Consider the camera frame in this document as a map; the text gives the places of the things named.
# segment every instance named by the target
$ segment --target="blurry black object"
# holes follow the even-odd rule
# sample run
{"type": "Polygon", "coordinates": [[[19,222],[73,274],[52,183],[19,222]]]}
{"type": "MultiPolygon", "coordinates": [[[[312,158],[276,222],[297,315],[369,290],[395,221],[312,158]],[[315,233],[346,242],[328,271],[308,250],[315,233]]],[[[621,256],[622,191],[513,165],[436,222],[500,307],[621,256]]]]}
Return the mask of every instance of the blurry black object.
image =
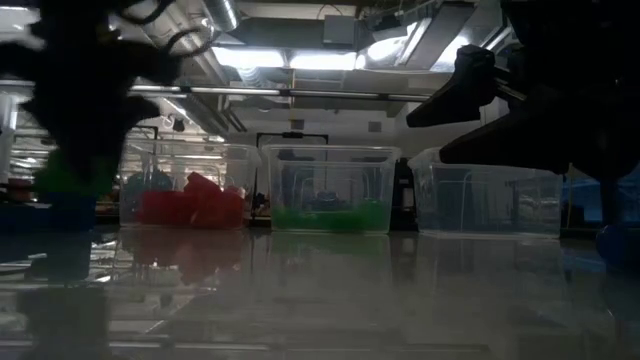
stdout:
{"type": "Polygon", "coordinates": [[[497,83],[491,51],[474,46],[458,50],[451,79],[407,115],[409,127],[425,127],[480,119],[481,106],[493,101],[497,83]]]}
{"type": "Polygon", "coordinates": [[[393,178],[390,226],[396,231],[418,230],[413,171],[407,162],[407,158],[398,160],[393,178]]]}
{"type": "Polygon", "coordinates": [[[99,287],[43,288],[19,293],[33,346],[29,360],[109,359],[107,296],[99,287]]]}
{"type": "Polygon", "coordinates": [[[506,165],[565,173],[569,163],[600,181],[605,224],[616,221],[617,180],[640,159],[638,6],[622,0],[502,0],[522,43],[509,71],[493,54],[458,51],[450,82],[407,116],[412,127],[479,119],[494,96],[511,112],[440,150],[445,163],[506,165]]]}
{"type": "Polygon", "coordinates": [[[209,51],[213,33],[202,47],[171,54],[182,37],[200,31],[187,29],[157,49],[152,45],[118,40],[109,30],[109,16],[119,14],[136,24],[154,21],[173,0],[162,0],[144,19],[124,15],[141,0],[40,0],[40,20],[30,27],[45,41],[42,50],[17,42],[0,44],[0,72],[33,81],[33,98],[23,104],[55,140],[78,175],[90,182],[97,160],[102,171],[115,175],[126,133],[140,120],[160,115],[158,107],[140,96],[128,96],[137,77],[170,85],[179,76],[181,60],[209,51]],[[78,91],[74,83],[92,86],[78,91]]]}

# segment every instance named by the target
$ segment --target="fluorescent light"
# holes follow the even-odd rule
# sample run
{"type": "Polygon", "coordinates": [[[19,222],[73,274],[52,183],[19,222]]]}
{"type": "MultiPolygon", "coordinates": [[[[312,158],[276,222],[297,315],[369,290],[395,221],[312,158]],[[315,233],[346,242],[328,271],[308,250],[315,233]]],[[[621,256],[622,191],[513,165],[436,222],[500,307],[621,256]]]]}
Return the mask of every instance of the fluorescent light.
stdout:
{"type": "Polygon", "coordinates": [[[367,57],[364,55],[358,55],[356,59],[356,69],[364,69],[367,67],[367,57]]]}
{"type": "Polygon", "coordinates": [[[292,69],[306,70],[353,70],[355,63],[355,52],[346,54],[308,52],[295,55],[289,66],[292,69]]]}
{"type": "Polygon", "coordinates": [[[181,108],[180,106],[176,105],[173,103],[173,101],[169,101],[167,99],[164,99],[167,104],[169,104],[172,108],[174,108],[177,112],[179,112],[182,116],[187,116],[187,111],[183,108],[181,108]]]}
{"type": "Polygon", "coordinates": [[[0,10],[29,11],[29,9],[28,9],[28,8],[20,7],[20,6],[0,6],[0,10]]]}
{"type": "Polygon", "coordinates": [[[37,154],[47,155],[47,154],[49,154],[49,151],[46,151],[46,150],[18,150],[18,149],[16,149],[16,150],[11,150],[11,152],[13,154],[34,154],[34,155],[37,155],[37,154]]]}
{"type": "Polygon", "coordinates": [[[411,34],[413,34],[413,30],[416,29],[416,26],[418,26],[418,22],[417,21],[407,25],[407,37],[409,37],[409,36],[411,36],[411,34]]]}
{"type": "Polygon", "coordinates": [[[225,142],[225,139],[220,135],[209,136],[209,140],[214,142],[225,142]]]}
{"type": "Polygon", "coordinates": [[[222,156],[220,155],[174,155],[176,158],[180,159],[205,159],[205,160],[220,160],[222,156]]]}
{"type": "Polygon", "coordinates": [[[284,58],[279,50],[214,47],[213,53],[220,64],[235,68],[284,67],[284,58]]]}
{"type": "Polygon", "coordinates": [[[454,70],[458,49],[465,45],[469,45],[469,39],[464,36],[457,36],[449,46],[444,49],[438,61],[431,67],[431,71],[449,72],[454,70]]]}
{"type": "Polygon", "coordinates": [[[374,61],[380,61],[400,51],[406,40],[406,36],[400,36],[378,41],[369,46],[367,55],[374,61]]]}

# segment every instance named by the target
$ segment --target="clear plastic bin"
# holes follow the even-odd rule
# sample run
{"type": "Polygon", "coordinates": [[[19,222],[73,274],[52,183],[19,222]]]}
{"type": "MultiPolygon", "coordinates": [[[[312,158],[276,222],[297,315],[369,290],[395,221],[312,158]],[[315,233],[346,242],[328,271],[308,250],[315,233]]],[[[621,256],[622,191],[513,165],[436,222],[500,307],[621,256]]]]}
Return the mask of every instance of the clear plastic bin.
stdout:
{"type": "Polygon", "coordinates": [[[504,166],[443,164],[439,148],[409,161],[422,233],[557,237],[562,177],[504,166]]]}
{"type": "Polygon", "coordinates": [[[271,227],[282,231],[386,233],[400,149],[266,145],[271,227]]]}
{"type": "Polygon", "coordinates": [[[241,228],[260,163],[253,146],[129,141],[120,164],[120,223],[241,228]]]}

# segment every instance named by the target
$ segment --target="cable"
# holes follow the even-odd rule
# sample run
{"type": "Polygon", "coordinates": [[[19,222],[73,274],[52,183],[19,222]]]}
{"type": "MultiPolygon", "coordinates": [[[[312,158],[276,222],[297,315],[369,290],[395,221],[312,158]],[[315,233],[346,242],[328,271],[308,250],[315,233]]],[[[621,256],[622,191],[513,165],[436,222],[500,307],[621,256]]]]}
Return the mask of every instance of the cable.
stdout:
{"type": "Polygon", "coordinates": [[[320,10],[318,10],[318,15],[316,15],[316,20],[320,19],[320,14],[322,13],[322,10],[324,8],[326,8],[327,6],[331,6],[332,8],[336,9],[337,12],[340,13],[340,15],[344,16],[344,14],[342,13],[342,11],[340,9],[338,9],[337,6],[333,5],[333,4],[324,4],[320,7],[320,10]]]}

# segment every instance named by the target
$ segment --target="red object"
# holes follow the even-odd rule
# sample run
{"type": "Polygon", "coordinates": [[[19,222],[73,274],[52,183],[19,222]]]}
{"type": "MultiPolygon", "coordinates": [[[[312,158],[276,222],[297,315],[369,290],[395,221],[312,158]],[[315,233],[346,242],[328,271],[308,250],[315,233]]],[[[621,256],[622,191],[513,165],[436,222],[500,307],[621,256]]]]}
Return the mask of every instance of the red object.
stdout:
{"type": "Polygon", "coordinates": [[[220,186],[218,186],[218,184],[197,172],[192,172],[187,176],[187,180],[189,180],[189,183],[184,187],[184,192],[186,193],[193,193],[198,196],[206,195],[211,198],[215,198],[222,194],[222,190],[220,190],[220,186]]]}
{"type": "Polygon", "coordinates": [[[239,229],[243,225],[245,190],[215,182],[193,172],[184,192],[147,191],[142,195],[139,221],[144,224],[239,229]]]}
{"type": "Polygon", "coordinates": [[[142,194],[140,221],[144,224],[185,226],[191,222],[196,198],[180,191],[142,194]]]}

